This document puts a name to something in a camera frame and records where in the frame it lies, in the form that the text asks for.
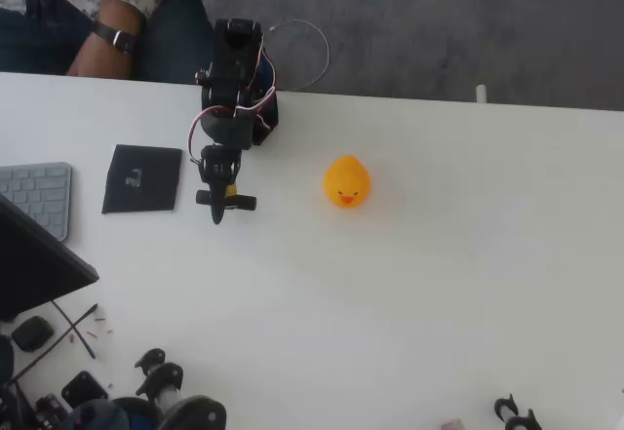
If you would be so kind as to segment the person's left hand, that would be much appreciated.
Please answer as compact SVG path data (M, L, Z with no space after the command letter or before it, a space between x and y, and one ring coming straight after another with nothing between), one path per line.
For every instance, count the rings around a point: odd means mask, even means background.
M101 37L90 34L80 48L66 75L75 77L127 80L132 57L117 50Z

